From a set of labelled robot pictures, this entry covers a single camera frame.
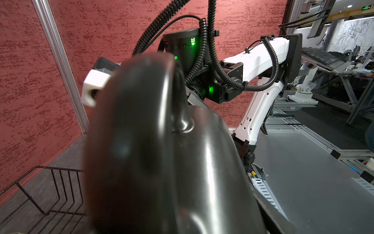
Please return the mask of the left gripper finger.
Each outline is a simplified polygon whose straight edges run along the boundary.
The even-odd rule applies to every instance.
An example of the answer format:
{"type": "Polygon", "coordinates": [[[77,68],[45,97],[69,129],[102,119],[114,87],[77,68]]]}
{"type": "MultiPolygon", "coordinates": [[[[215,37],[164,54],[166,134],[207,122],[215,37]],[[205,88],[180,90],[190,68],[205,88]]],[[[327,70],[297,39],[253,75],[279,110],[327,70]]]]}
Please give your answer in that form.
{"type": "Polygon", "coordinates": [[[270,234],[297,234],[298,230],[258,191],[253,194],[260,208],[261,216],[270,234]]]}

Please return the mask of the black mug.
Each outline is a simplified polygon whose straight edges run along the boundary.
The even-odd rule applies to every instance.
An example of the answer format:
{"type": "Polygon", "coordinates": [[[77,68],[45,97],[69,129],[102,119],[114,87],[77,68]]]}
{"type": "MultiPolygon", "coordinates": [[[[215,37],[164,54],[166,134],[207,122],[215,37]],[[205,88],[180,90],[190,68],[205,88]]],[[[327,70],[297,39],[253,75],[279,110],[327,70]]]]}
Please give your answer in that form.
{"type": "Polygon", "coordinates": [[[84,151],[98,234],[264,234],[223,120],[190,106],[171,54],[124,61],[99,92],[84,151]]]}

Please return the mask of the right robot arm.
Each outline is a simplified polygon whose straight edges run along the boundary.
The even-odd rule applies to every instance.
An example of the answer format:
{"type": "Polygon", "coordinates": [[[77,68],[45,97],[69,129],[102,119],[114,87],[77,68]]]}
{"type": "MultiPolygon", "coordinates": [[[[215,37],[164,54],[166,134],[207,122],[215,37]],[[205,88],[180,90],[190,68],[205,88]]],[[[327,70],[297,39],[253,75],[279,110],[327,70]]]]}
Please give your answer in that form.
{"type": "Polygon", "coordinates": [[[238,55],[219,60],[216,1],[209,1],[207,18],[199,19],[197,29],[165,33],[178,21],[176,13],[185,5],[186,1],[172,1],[145,30],[133,54],[144,53],[161,38],[158,51],[172,53],[181,62],[185,85],[194,97],[223,103],[243,92],[253,92],[246,114],[232,135],[243,164],[251,165],[258,134],[266,130],[276,97],[299,73],[303,36],[263,36],[238,55]]]}

